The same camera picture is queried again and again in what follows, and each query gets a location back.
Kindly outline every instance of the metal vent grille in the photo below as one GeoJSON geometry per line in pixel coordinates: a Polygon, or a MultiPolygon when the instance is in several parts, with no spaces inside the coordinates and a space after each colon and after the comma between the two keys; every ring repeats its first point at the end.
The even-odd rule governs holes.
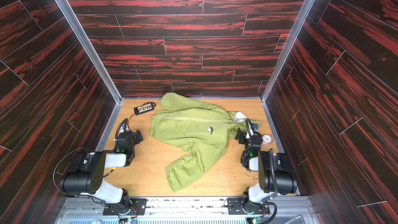
{"type": "MultiPolygon", "coordinates": [[[[68,224],[90,224],[92,220],[71,220],[68,224]]],[[[103,221],[103,224],[118,224],[118,221],[103,221]]],[[[241,220],[139,220],[137,224],[246,224],[241,220]]]]}

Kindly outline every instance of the black cable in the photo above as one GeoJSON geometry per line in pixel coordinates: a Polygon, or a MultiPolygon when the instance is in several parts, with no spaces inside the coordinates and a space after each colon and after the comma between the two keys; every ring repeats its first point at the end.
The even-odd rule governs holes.
{"type": "Polygon", "coordinates": [[[276,204],[273,203],[273,202],[265,202],[265,203],[263,203],[263,204],[274,206],[274,212],[272,213],[271,217],[270,217],[266,222],[261,222],[261,223],[260,223],[260,224],[268,224],[268,223],[270,223],[270,222],[275,218],[276,212],[277,212],[277,209],[278,209],[278,208],[276,207],[276,204]]]}
{"type": "Polygon", "coordinates": [[[107,173],[107,174],[106,174],[105,176],[103,176],[102,178],[109,176],[109,174],[112,173],[112,172],[114,172],[114,171],[115,171],[114,169],[111,170],[109,173],[107,173]]]}

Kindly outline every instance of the wire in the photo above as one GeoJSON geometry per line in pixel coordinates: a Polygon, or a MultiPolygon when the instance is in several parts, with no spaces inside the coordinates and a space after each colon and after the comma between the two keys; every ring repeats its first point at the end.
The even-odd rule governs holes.
{"type": "Polygon", "coordinates": [[[112,173],[112,172],[114,172],[114,171],[115,171],[115,169],[111,170],[109,173],[107,173],[107,174],[106,174],[105,176],[103,176],[102,178],[109,176],[109,174],[112,173]]]}
{"type": "Polygon", "coordinates": [[[80,148],[76,148],[73,151],[69,152],[65,157],[63,157],[55,166],[54,171],[52,172],[52,182],[54,183],[54,186],[57,188],[57,190],[59,190],[61,193],[67,194],[67,195],[76,195],[76,194],[69,194],[66,192],[63,192],[62,190],[60,190],[57,186],[57,184],[55,183],[55,171],[57,170],[58,165],[62,162],[62,160],[64,160],[64,158],[66,158],[67,156],[69,156],[70,154],[72,154],[72,152],[77,151],[78,149],[85,149],[88,151],[88,149],[80,147],[80,148]]]}

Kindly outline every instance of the embroidered logo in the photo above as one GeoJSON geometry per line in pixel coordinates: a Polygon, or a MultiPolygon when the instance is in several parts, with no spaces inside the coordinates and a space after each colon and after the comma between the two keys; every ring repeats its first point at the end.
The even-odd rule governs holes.
{"type": "Polygon", "coordinates": [[[213,127],[207,128],[207,132],[211,134],[213,134],[213,127]]]}

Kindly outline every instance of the battery charger board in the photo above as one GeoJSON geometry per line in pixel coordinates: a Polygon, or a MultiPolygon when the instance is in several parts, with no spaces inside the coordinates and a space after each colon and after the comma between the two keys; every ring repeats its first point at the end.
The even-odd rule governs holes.
{"type": "Polygon", "coordinates": [[[135,115],[140,115],[140,114],[143,114],[146,112],[150,112],[150,111],[155,110],[155,106],[156,106],[155,103],[148,102],[148,103],[143,104],[142,106],[134,107],[134,113],[135,113],[135,115]]]}

